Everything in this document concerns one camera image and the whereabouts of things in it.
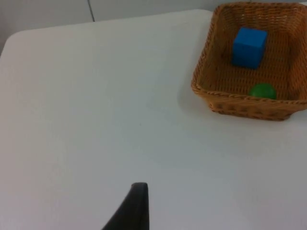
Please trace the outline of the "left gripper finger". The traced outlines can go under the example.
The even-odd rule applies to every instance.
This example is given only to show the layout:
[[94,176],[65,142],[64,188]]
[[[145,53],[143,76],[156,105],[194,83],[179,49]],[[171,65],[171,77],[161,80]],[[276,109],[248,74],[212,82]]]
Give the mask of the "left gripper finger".
[[149,230],[148,184],[133,183],[121,205],[103,227],[104,230]]

